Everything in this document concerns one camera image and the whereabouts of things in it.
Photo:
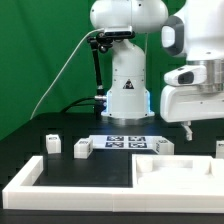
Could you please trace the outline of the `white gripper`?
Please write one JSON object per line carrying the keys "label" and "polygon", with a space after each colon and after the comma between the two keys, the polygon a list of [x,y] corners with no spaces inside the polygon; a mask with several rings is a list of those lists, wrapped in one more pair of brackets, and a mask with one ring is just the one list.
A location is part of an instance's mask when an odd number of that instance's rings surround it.
{"label": "white gripper", "polygon": [[224,92],[204,94],[196,86],[167,85],[161,94],[160,115],[166,122],[182,122],[191,141],[190,121],[224,118]]}

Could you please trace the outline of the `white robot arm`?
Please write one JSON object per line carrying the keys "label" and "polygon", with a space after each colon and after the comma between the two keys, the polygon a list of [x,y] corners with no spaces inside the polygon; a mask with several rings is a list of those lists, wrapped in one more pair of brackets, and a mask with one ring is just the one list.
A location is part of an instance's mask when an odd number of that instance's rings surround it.
{"label": "white robot arm", "polygon": [[126,125],[154,115],[145,88],[146,55],[130,39],[156,31],[169,55],[186,59],[164,75],[161,117],[180,122],[188,140],[192,121],[224,118],[224,0],[186,0],[172,16],[162,0],[96,0],[90,20],[101,31],[99,49],[113,51],[105,119]]}

